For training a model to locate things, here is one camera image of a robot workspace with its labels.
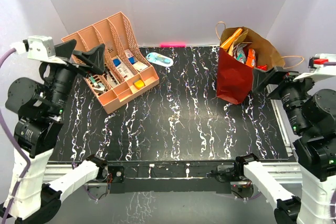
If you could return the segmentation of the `orange wafer snack packet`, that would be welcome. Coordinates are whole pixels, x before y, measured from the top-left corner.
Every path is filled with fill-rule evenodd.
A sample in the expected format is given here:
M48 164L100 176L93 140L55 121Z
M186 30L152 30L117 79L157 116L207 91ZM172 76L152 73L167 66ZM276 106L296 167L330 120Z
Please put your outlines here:
M233 55L234 41L238 39L243 30L241 28L237 29L228 39L226 39L221 45L220 48L225 50L230 56Z

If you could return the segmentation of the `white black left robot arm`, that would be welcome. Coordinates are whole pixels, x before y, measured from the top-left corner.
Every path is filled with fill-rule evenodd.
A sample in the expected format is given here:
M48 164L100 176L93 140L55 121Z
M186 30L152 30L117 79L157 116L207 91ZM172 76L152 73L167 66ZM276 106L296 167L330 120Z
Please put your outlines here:
M5 106L18 116L10 131L5 121L1 127L14 147L14 168L6 200L1 204L1 218L16 223L47 223L63 201L91 180L108 178L107 162L90 155L67 174L44 182L47 163L63 126L61 116L77 75L103 74L105 45L87 52L77 51L76 40L54 44L51 37L30 36L15 42L1 61L12 54L26 54L40 62L41 82L18 78L9 87Z

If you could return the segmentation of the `red brown paper bag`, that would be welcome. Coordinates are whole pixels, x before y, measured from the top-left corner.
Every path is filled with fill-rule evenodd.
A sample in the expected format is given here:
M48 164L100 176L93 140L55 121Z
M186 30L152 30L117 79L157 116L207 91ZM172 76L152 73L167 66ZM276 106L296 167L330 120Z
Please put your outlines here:
M243 32L234 41L234 47L238 44L246 44L244 49L246 57L248 49L252 48L256 55L256 66L267 65L268 70L274 66L281 66L285 69L294 68L285 66L287 56L282 56L279 51L267 39L248 27L225 27L221 34L217 34L219 39L218 71L216 82L216 95L218 98L232 104L241 104L252 89L253 70L239 61L233 55L230 56L220 45L228 39L237 29Z

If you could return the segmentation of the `teal snack packet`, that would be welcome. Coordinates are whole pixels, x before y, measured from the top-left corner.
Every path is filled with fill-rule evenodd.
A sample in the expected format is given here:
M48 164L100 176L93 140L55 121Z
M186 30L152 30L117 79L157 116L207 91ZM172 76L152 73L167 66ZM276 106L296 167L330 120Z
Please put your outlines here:
M245 54L245 51L244 51L244 49L246 48L246 46L247 46L246 44L238 44L233 49L233 57L237 61L239 61L239 62L241 62L243 64L245 64L246 61L247 61L247 57L246 57L246 54Z

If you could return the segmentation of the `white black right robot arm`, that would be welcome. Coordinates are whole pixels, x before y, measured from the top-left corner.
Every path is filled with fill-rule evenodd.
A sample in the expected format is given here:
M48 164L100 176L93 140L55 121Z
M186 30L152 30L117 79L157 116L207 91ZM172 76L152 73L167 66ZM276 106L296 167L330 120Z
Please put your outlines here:
M335 223L335 91L309 95L317 81L334 77L331 67L298 73L274 67L253 72L253 92L273 84L268 98L281 101L293 133L302 176L302 195L284 189L256 155L235 159L234 174L250 180L266 197L277 223Z

